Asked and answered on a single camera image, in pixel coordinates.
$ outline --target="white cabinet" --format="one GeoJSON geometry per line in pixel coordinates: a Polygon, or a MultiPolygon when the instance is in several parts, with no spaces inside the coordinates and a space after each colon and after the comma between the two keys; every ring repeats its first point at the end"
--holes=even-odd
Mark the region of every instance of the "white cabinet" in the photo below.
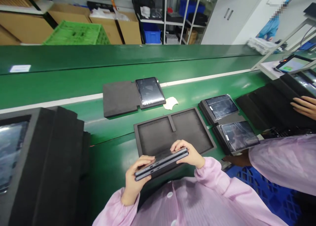
{"type": "Polygon", "coordinates": [[[217,0],[201,44],[233,44],[261,0],[217,0]]]}

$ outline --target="person in blue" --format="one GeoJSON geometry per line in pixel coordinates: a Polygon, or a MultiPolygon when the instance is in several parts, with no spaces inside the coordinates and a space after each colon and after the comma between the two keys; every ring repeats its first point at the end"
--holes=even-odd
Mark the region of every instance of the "person in blue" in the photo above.
{"type": "Polygon", "coordinates": [[[289,0],[286,0],[282,7],[273,15],[273,17],[268,21],[268,23],[263,27],[263,29],[256,36],[257,38],[263,38],[267,41],[272,41],[276,35],[276,31],[279,28],[280,20],[279,14],[284,11],[287,7],[289,0]]]}

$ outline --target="blue plastic crate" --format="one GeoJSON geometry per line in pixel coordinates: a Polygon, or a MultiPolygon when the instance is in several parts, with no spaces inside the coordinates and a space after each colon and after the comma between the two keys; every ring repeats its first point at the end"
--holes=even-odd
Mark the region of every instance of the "blue plastic crate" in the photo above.
{"type": "Polygon", "coordinates": [[[232,166],[225,170],[228,176],[236,177],[251,186],[272,213],[279,216],[289,226],[294,226],[301,209],[295,203],[295,190],[270,182],[253,167],[232,166]]]}
{"type": "Polygon", "coordinates": [[[160,43],[161,31],[157,24],[143,23],[146,43],[160,43]]]}
{"type": "MultiPolygon", "coordinates": [[[[184,18],[186,5],[187,5],[187,0],[180,0],[179,14],[183,18],[184,18]]],[[[189,1],[186,19],[188,19],[189,13],[194,13],[196,6],[197,6],[197,2],[196,1],[189,1]]],[[[197,12],[204,13],[204,10],[205,10],[205,6],[203,6],[202,4],[199,4],[198,7],[197,7],[197,12]]]]}
{"type": "Polygon", "coordinates": [[[309,49],[312,48],[313,46],[315,46],[315,43],[306,42],[305,44],[303,44],[303,45],[300,47],[300,50],[309,50],[309,49]]]}

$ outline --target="tablet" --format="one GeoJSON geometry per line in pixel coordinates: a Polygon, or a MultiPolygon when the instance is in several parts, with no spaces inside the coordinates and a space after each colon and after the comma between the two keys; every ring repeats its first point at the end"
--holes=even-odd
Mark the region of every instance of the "tablet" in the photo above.
{"type": "Polygon", "coordinates": [[[304,66],[312,62],[313,60],[307,59],[294,55],[286,63],[283,63],[280,67],[277,66],[277,69],[283,72],[292,72],[302,69],[304,66]]]}
{"type": "Polygon", "coordinates": [[[205,102],[216,120],[238,111],[238,107],[228,94],[206,99],[205,102]]]}
{"type": "Polygon", "coordinates": [[[316,83],[316,76],[313,73],[311,73],[310,71],[305,71],[304,74],[308,78],[310,78],[313,81],[313,83],[316,83]]]}
{"type": "Polygon", "coordinates": [[[143,106],[165,100],[158,80],[155,77],[135,80],[143,106]]]}
{"type": "Polygon", "coordinates": [[[0,126],[0,193],[5,192],[13,176],[23,145],[28,122],[0,126]]]}
{"type": "Polygon", "coordinates": [[[247,149],[259,144],[259,139],[247,121],[221,125],[226,143],[231,152],[247,149]]]}
{"type": "Polygon", "coordinates": [[[305,89],[311,92],[313,95],[316,96],[316,87],[312,84],[308,83],[304,78],[299,75],[294,76],[294,79],[297,80],[305,89]]]}
{"type": "Polygon", "coordinates": [[[143,174],[141,174],[141,175],[135,177],[135,181],[139,181],[139,180],[141,180],[141,179],[143,179],[143,178],[145,178],[145,177],[147,177],[147,176],[153,174],[154,172],[157,172],[157,171],[159,171],[160,169],[163,169],[164,167],[167,167],[167,166],[169,166],[170,164],[172,164],[172,163],[174,163],[174,162],[177,162],[178,160],[180,160],[180,159],[182,159],[182,158],[184,158],[184,157],[186,157],[186,156],[188,156],[188,155],[189,155],[189,152],[184,152],[184,153],[182,153],[181,155],[177,156],[176,158],[170,159],[170,160],[168,160],[168,161],[166,161],[166,162],[164,162],[164,163],[162,163],[162,164],[160,164],[160,165],[157,165],[157,166],[155,166],[155,167],[152,167],[149,171],[147,171],[147,172],[145,172],[145,173],[143,173],[143,174]]]}
{"type": "Polygon", "coordinates": [[[153,161],[151,161],[149,164],[140,167],[137,170],[137,172],[135,172],[134,175],[139,176],[139,175],[149,171],[153,167],[156,167],[156,166],[163,164],[163,163],[165,163],[173,158],[176,158],[185,152],[188,152],[187,148],[181,148],[178,151],[173,151],[173,152],[171,152],[170,150],[165,150],[165,151],[159,153],[157,156],[155,156],[155,159],[153,161]]]}

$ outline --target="white label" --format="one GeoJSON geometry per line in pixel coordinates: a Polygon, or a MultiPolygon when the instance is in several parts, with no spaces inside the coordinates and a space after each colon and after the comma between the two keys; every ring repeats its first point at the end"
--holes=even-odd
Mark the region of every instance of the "white label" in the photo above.
{"type": "Polygon", "coordinates": [[[11,67],[10,72],[29,72],[31,65],[14,65],[11,67]]]}

